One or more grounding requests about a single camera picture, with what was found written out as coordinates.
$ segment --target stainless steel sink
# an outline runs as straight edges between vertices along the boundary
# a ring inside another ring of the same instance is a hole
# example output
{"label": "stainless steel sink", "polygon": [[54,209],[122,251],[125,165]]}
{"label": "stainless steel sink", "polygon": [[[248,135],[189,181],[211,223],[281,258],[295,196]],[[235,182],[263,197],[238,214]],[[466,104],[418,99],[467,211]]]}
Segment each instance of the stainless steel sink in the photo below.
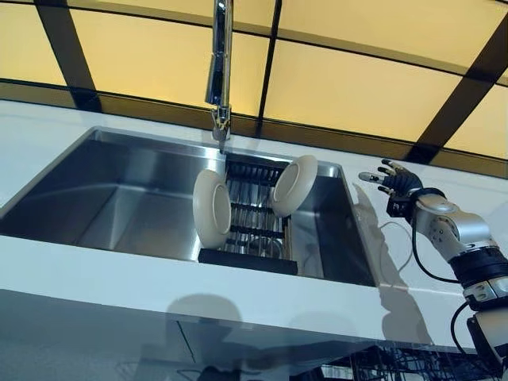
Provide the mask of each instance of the stainless steel sink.
{"label": "stainless steel sink", "polygon": [[[288,161],[238,153],[245,162]],[[204,168],[225,175],[229,157],[216,148],[96,129],[4,207],[0,233],[197,261],[194,181]],[[299,275],[374,286],[337,165],[320,163],[313,190],[291,216],[289,240],[288,259]]]}

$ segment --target robot finger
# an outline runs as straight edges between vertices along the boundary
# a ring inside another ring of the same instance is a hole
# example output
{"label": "robot finger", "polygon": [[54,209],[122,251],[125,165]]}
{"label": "robot finger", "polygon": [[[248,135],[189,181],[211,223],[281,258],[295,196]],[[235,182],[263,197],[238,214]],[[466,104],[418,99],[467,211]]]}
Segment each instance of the robot finger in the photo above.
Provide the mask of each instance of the robot finger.
{"label": "robot finger", "polygon": [[368,181],[369,183],[383,184],[385,176],[377,175],[371,172],[361,172],[358,174],[360,180]]}
{"label": "robot finger", "polygon": [[386,175],[389,175],[389,176],[397,175],[397,173],[393,169],[386,168],[386,167],[378,167],[378,171],[380,171]]}
{"label": "robot finger", "polygon": [[380,186],[378,187],[378,189],[379,189],[380,191],[382,191],[383,193],[388,194],[389,196],[391,196],[391,195],[394,193],[394,190],[393,190],[393,189],[390,189],[390,188],[387,188],[387,187],[383,187],[382,185],[380,185]]}
{"label": "robot finger", "polygon": [[403,171],[406,170],[402,165],[397,164],[394,161],[391,161],[389,159],[382,159],[381,163],[383,163],[384,165],[387,165],[388,167],[395,169],[395,170],[398,170],[398,169],[403,170]]}

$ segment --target white plate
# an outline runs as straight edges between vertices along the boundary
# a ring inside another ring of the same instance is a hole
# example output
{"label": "white plate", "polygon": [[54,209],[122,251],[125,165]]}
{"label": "white plate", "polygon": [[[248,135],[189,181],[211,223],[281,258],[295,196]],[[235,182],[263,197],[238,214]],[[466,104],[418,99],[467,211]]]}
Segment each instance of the white plate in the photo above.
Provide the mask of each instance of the white plate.
{"label": "white plate", "polygon": [[289,164],[270,193],[275,215],[287,217],[293,214],[305,201],[317,174],[318,162],[312,155],[301,156]]}
{"label": "white plate", "polygon": [[224,245],[231,226],[231,202],[224,179],[210,169],[199,172],[192,198],[194,226],[204,248]]}

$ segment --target faucet spout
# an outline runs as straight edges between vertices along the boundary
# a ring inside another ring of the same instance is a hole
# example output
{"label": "faucet spout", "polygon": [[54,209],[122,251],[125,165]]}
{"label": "faucet spout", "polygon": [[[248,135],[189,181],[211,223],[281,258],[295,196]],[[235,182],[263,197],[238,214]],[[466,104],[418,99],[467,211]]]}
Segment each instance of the faucet spout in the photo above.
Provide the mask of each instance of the faucet spout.
{"label": "faucet spout", "polygon": [[205,102],[216,106],[212,110],[212,136],[219,142],[221,152],[229,136],[231,105],[229,79],[231,76],[231,45],[233,39],[233,0],[214,0],[214,36],[212,58],[206,85]]}

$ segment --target countertop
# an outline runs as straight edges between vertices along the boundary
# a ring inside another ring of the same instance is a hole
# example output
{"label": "countertop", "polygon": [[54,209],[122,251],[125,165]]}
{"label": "countertop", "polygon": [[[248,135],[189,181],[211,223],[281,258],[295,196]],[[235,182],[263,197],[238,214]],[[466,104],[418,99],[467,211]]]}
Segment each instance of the countertop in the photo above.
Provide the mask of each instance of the countertop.
{"label": "countertop", "polygon": [[[210,132],[177,125],[1,101],[0,207],[19,197],[40,171],[96,125],[211,142]],[[379,287],[0,237],[0,289],[344,337],[453,347],[449,321],[463,302],[460,287],[426,277],[413,260],[400,269],[410,254],[409,226],[390,219],[384,211],[385,195],[357,179],[358,172],[375,170],[380,158],[234,135],[226,147],[291,156],[312,153],[319,160],[340,164]],[[495,226],[495,238],[508,251],[508,237],[496,224],[508,207],[508,182],[416,164],[407,167],[426,186],[441,188],[462,209]],[[423,262],[434,272],[452,276],[425,238],[419,237],[418,246]],[[189,296],[201,302],[177,303]],[[216,296],[229,300],[237,314],[207,302]],[[463,346],[472,347],[465,327],[468,316],[470,310],[461,314],[457,336]]]}

